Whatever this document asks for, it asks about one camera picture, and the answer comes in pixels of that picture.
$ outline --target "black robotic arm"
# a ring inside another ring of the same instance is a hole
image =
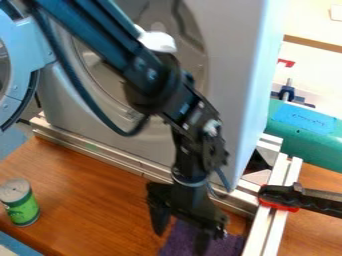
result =
[[[159,115],[172,127],[174,182],[147,185],[155,232],[161,235],[173,214],[213,238],[222,238],[227,216],[209,199],[207,185],[210,173],[227,164],[228,152],[219,114],[195,91],[192,75],[182,70],[173,56],[155,54],[140,43],[139,32],[114,1],[34,0],[27,4],[57,58],[61,54],[54,47],[42,10],[125,78],[124,90],[132,108],[146,116]]]

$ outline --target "wooden surface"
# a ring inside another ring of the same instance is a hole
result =
[[[342,174],[304,164],[299,181],[304,187],[342,193]],[[342,255],[342,219],[307,210],[289,214],[280,256]]]
[[[32,226],[13,226],[0,209],[0,230],[45,255],[156,255],[163,238],[151,228],[147,180],[33,138],[0,163],[0,183],[28,179],[41,206]],[[230,214],[228,231],[249,225]]]
[[[342,52],[342,22],[330,18],[331,4],[342,0],[290,0],[285,41]]]

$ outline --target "green can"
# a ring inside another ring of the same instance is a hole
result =
[[[31,225],[39,218],[39,206],[25,179],[12,179],[0,186],[0,201],[17,226]]]

